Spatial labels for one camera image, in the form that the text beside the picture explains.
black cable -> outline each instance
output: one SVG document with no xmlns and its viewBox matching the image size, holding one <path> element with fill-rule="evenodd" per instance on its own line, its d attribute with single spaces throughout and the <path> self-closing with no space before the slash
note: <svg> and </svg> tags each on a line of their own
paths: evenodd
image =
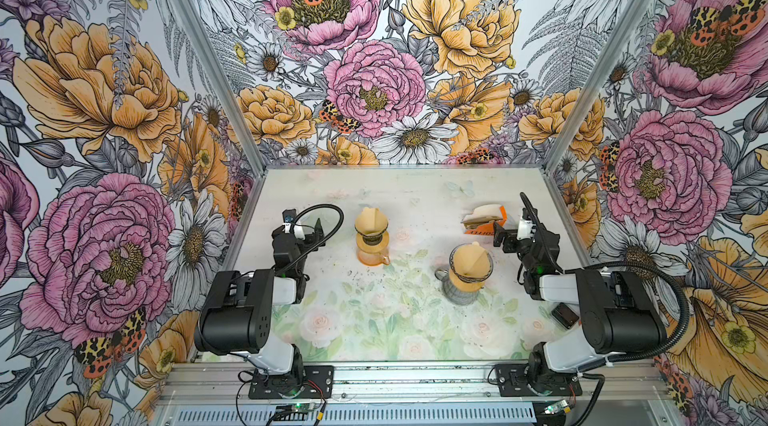
<svg viewBox="0 0 768 426">
<path fill-rule="evenodd" d="M 536 211 L 533 209 L 533 206 L 531 205 L 531 201 L 528 199 L 528 197 L 525 195 L 524 192 L 520 193 L 520 199 L 523 200 L 523 204 L 525 205 L 525 208 L 528 210 L 528 213 L 533 218 L 533 223 L 536 225 L 536 231 L 542 231 L 544 229 L 542 227 L 542 223 L 538 219 L 538 216 L 536 215 Z M 544 253 L 546 253 L 547 259 L 549 260 L 549 263 L 552 265 L 552 267 L 555 267 L 559 271 L 562 271 L 562 268 L 558 266 L 558 263 L 552 257 L 552 253 L 549 251 L 549 248 L 547 247 L 547 243 L 544 241 L 543 233 L 542 233 L 542 248 L 544 249 Z"/>
<path fill-rule="evenodd" d="M 582 372 L 599 368 L 600 366 L 604 365 L 606 362 L 618 363 L 618 362 L 627 362 L 627 361 L 637 361 L 640 359 L 648 359 L 648 358 L 652 358 L 653 356 L 658 356 L 658 354 L 666 352 L 667 350 L 672 348 L 672 346 L 677 344 L 677 342 L 680 339 L 682 339 L 683 335 L 686 332 L 686 329 L 688 328 L 688 322 L 690 321 L 690 310 L 688 308 L 688 299 L 687 297 L 685 297 L 683 288 L 680 287 L 680 285 L 677 284 L 674 278 L 668 275 L 666 272 L 659 270 L 657 267 L 649 267 L 646 265 L 641 265 L 641 264 L 637 264 L 629 261 L 603 262 L 597 265 L 587 266 L 584 269 L 602 269 L 603 267 L 634 267 L 637 269 L 642 269 L 643 271 L 648 271 L 649 273 L 660 277 L 664 282 L 666 282 L 672 288 L 672 292 L 674 293 L 675 298 L 677 298 L 677 306 L 680 309 L 680 319 L 677 320 L 677 326 L 675 326 L 675 329 L 672 331 L 672 334 L 667 336 L 667 340 L 659 344 L 655 348 L 651 348 L 646 351 L 642 351 L 638 353 L 611 354 L 610 356 L 607 356 L 606 358 L 602 358 L 595 363 L 588 364 L 586 368 L 579 368 L 579 370 Z"/>
<path fill-rule="evenodd" d="M 585 421 L 587 421 L 587 416 L 592 412 L 594 409 L 594 406 L 598 402 L 598 396 L 600 396 L 600 392 L 603 390 L 603 384 L 605 384 L 605 376 L 602 374 L 581 374 L 581 377 L 584 379 L 594 379 L 597 380 L 598 384 L 594 387 L 594 391 L 592 392 L 592 397 L 589 398 L 589 402 L 587 403 L 587 408 L 584 410 L 583 413 L 581 413 L 581 416 L 579 416 L 579 419 L 577 419 L 571 426 L 581 426 Z"/>
<path fill-rule="evenodd" d="M 293 229 L 296 227 L 296 223 L 299 219 L 302 218 L 306 213 L 314 211 L 315 209 L 333 209 L 336 212 L 339 213 L 339 222 L 336 223 L 336 225 L 331 229 L 331 232 L 329 232 L 322 240 L 315 241 L 315 244 L 313 244 L 310 248 L 308 248 L 306 251 L 302 253 L 298 258 L 294 259 L 290 264 L 281 267 L 277 271 L 275 271 L 275 276 L 282 275 L 285 271 L 288 271 L 291 269 L 294 265 L 299 264 L 299 262 L 306 258 L 315 248 L 319 248 L 322 245 L 324 245 L 333 235 L 341 228 L 341 224 L 344 222 L 344 212 L 341 210 L 341 208 L 337 205 L 333 204 L 315 204 L 314 206 L 310 206 L 307 209 L 304 209 L 302 212 L 296 215 L 295 218 L 293 218 L 293 221 L 291 222 L 290 229 L 288 230 L 289 233 L 293 234 Z"/>
</svg>

peony center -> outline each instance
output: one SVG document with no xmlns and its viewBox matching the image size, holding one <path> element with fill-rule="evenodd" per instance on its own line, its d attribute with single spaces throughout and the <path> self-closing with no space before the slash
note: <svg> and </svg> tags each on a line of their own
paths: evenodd
<svg viewBox="0 0 768 426">
<path fill-rule="evenodd" d="M 531 100 L 531 93 L 528 91 L 520 91 L 512 96 L 514 105 L 522 105 Z"/>
<path fill-rule="evenodd" d="M 360 88 L 360 99 L 366 102 L 366 109 L 369 111 L 381 111 L 386 107 L 387 96 L 386 92 L 377 88 L 375 85 L 371 87 L 370 91 L 366 91 L 364 88 Z"/>
<path fill-rule="evenodd" d="M 164 349 L 160 353 L 160 358 L 158 359 L 158 365 L 156 367 L 158 373 L 169 373 L 174 365 L 175 358 L 176 351 L 173 348 Z"/>
<path fill-rule="evenodd" d="M 616 66 L 614 70 L 610 72 L 608 79 L 613 82 L 620 82 L 627 75 L 627 69 L 624 66 Z"/>
<path fill-rule="evenodd" d="M 650 257 L 650 254 L 648 254 L 648 251 L 646 251 L 643 248 L 640 248 L 639 246 L 628 246 L 625 256 L 627 261 L 629 262 L 634 262 L 639 265 L 652 267 L 653 269 L 658 269 L 658 266 L 656 266 L 654 259 Z M 643 279 L 645 281 L 650 281 L 656 278 L 656 275 L 654 273 L 650 271 L 646 271 L 645 269 L 640 269 L 639 267 L 630 266 L 629 270 L 632 271 L 634 274 L 638 275 L 640 279 Z"/>
<path fill-rule="evenodd" d="M 635 182 L 640 195 L 646 199 L 658 198 L 664 192 L 664 184 L 662 184 L 664 170 L 654 169 L 652 162 L 648 159 L 640 166 L 640 171 L 642 171 L 640 178 Z"/>
<path fill-rule="evenodd" d="M 424 145 L 429 139 L 429 133 L 423 129 L 416 129 L 415 131 L 406 131 L 402 135 L 402 144 L 409 148 L 417 148 Z"/>
<path fill-rule="evenodd" d="M 730 34 L 730 31 L 725 32 L 702 47 L 690 41 L 693 33 L 694 29 L 690 26 L 680 31 L 666 51 L 667 58 L 693 69 L 701 81 L 723 72 L 736 55 L 741 37 Z"/>
<path fill-rule="evenodd" d="M 187 232 L 187 238 L 184 240 L 184 256 L 190 264 L 197 264 L 203 255 L 203 229 L 199 226 L 192 226 Z"/>
<path fill-rule="evenodd" d="M 730 340 L 730 344 L 734 348 L 742 348 L 742 349 L 744 349 L 751 342 L 749 336 L 746 335 L 746 333 L 744 332 L 744 329 L 742 329 L 742 328 L 731 329 L 730 331 L 726 332 L 726 334 L 728 335 L 728 339 Z"/>
<path fill-rule="evenodd" d="M 339 152 L 336 152 L 336 155 L 344 164 L 347 164 L 350 162 L 350 160 L 352 160 L 352 151 L 349 149 L 340 149 Z"/>
<path fill-rule="evenodd" d="M 144 267 L 144 255 L 141 254 L 141 249 L 133 243 L 112 249 L 109 252 L 109 258 L 112 263 L 109 268 L 100 272 L 99 276 L 112 286 L 118 280 L 133 285 L 136 282 L 136 276 Z"/>
<path fill-rule="evenodd" d="M 308 28 L 312 24 L 322 24 L 325 21 L 343 24 L 352 4 L 350 0 L 322 0 L 320 4 L 308 6 L 304 0 L 293 0 L 291 7 L 296 14 L 296 22 Z"/>
</svg>

flower bud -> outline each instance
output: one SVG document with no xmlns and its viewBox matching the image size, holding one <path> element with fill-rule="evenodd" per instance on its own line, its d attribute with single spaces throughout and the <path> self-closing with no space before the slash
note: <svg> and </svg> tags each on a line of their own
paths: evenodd
<svg viewBox="0 0 768 426">
<path fill-rule="evenodd" d="M 22 108 L 3 94 L 0 94 L 0 125 L 12 128 L 24 125 Z"/>
<path fill-rule="evenodd" d="M 758 134 L 768 133 L 768 101 L 763 101 L 760 105 L 749 111 L 744 118 L 744 136 L 746 139 L 747 133 L 754 133 L 754 137 L 750 135 L 749 141 L 757 139 Z"/>
<path fill-rule="evenodd" d="M 19 143 L 26 151 L 46 168 L 60 168 L 74 164 L 74 157 L 55 139 L 38 139 L 30 143 Z"/>
</svg>

daisy center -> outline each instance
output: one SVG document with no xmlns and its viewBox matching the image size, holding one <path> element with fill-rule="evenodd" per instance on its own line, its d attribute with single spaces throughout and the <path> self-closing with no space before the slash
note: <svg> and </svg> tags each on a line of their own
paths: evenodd
<svg viewBox="0 0 768 426">
<path fill-rule="evenodd" d="M 360 88 L 360 99 L 366 102 L 366 109 L 369 111 L 381 111 L 385 108 L 387 99 L 386 92 L 377 88 L 375 85 L 371 87 L 370 91 L 366 91 L 364 88 Z"/>
<path fill-rule="evenodd" d="M 215 128 L 219 127 L 219 121 L 221 118 L 219 117 L 219 112 L 216 111 L 216 108 L 210 108 L 208 109 L 208 124 L 214 126 Z"/>
<path fill-rule="evenodd" d="M 531 100 L 531 93 L 528 91 L 520 91 L 512 96 L 514 105 L 522 105 Z"/>
<path fill-rule="evenodd" d="M 308 6 L 304 0 L 293 0 L 291 7 L 296 14 L 296 22 L 308 28 L 312 24 L 322 24 L 325 21 L 344 23 L 351 3 L 350 0 L 322 0 L 317 6 Z"/>
<path fill-rule="evenodd" d="M 112 286 L 118 279 L 133 285 L 136 276 L 144 267 L 144 255 L 141 254 L 141 249 L 135 244 L 128 243 L 120 248 L 112 249 L 109 252 L 109 258 L 112 260 L 111 265 L 108 269 L 100 272 L 99 276 Z"/>
<path fill-rule="evenodd" d="M 187 232 L 187 239 L 184 241 L 184 256 L 187 262 L 197 264 L 197 261 L 203 255 L 203 229 L 199 226 L 192 226 Z"/>
<path fill-rule="evenodd" d="M 639 246 L 628 246 L 626 259 L 629 262 L 635 262 L 639 265 L 658 269 L 658 266 L 656 266 L 656 263 L 654 262 L 654 259 L 650 257 L 650 254 L 648 254 L 647 251 L 645 251 L 643 248 L 640 248 Z M 640 269 L 639 267 L 630 267 L 629 270 L 638 275 L 640 279 L 645 281 L 650 281 L 656 278 L 654 273 L 646 271 L 645 269 Z"/>
<path fill-rule="evenodd" d="M 664 184 L 661 183 L 664 178 L 664 170 L 654 169 L 650 159 L 648 159 L 640 166 L 640 171 L 642 171 L 640 179 L 635 182 L 640 190 L 640 195 L 646 199 L 658 198 L 664 192 Z"/>
<path fill-rule="evenodd" d="M 423 129 L 417 129 L 415 131 L 406 131 L 402 135 L 402 144 L 409 148 L 417 148 L 423 145 L 429 139 L 429 133 Z"/>
<path fill-rule="evenodd" d="M 616 66 L 614 67 L 614 70 L 610 72 L 608 78 L 611 82 L 619 82 L 625 75 L 627 75 L 627 69 L 623 66 Z"/>
</svg>

pink peony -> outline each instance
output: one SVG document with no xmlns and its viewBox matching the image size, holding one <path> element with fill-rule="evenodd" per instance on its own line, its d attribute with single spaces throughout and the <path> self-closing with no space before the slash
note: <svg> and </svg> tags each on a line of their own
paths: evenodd
<svg viewBox="0 0 768 426">
<path fill-rule="evenodd" d="M 635 80 L 640 90 L 663 96 L 680 108 L 698 108 L 707 115 L 722 114 L 750 97 L 768 80 L 768 20 L 744 36 L 715 38 L 706 47 L 690 41 L 690 14 L 697 7 L 722 10 L 739 0 L 677 0 L 667 17 L 656 23 L 659 36 L 651 49 L 650 65 Z M 661 36 L 674 33 L 667 46 Z"/>
<path fill-rule="evenodd" d="M 379 3 L 381 0 L 349 0 L 349 10 L 344 13 L 346 6 L 338 6 L 342 0 L 336 1 L 335 8 L 340 10 L 327 11 L 328 20 L 320 23 L 312 22 L 309 27 L 302 25 L 300 17 L 296 16 L 296 25 L 285 30 L 285 34 L 301 51 L 311 55 L 320 55 L 329 49 L 349 47 L 357 39 L 368 38 L 376 30 L 379 21 Z M 264 11 L 274 15 L 283 8 L 294 8 L 293 0 L 262 1 Z M 314 9 L 325 8 L 326 4 L 315 6 Z"/>
<path fill-rule="evenodd" d="M 658 231 L 664 244 L 692 241 L 728 201 L 733 178 L 722 157 L 714 124 L 695 113 L 643 113 L 619 143 L 619 191 L 608 206 L 617 220 Z"/>
<path fill-rule="evenodd" d="M 357 132 L 367 138 L 379 137 L 382 127 L 405 115 L 417 115 L 424 105 L 422 67 L 385 42 L 355 44 L 325 74 L 328 100 L 342 115 L 360 121 Z"/>
<path fill-rule="evenodd" d="M 163 276 L 174 223 L 163 196 L 129 174 L 53 200 L 29 236 L 37 282 L 24 291 L 22 324 L 77 345 L 117 331 L 142 306 L 154 319 L 170 295 Z"/>
<path fill-rule="evenodd" d="M 38 192 L 13 162 L 0 155 L 0 287 L 24 251 L 24 229 L 40 210 Z"/>
</svg>

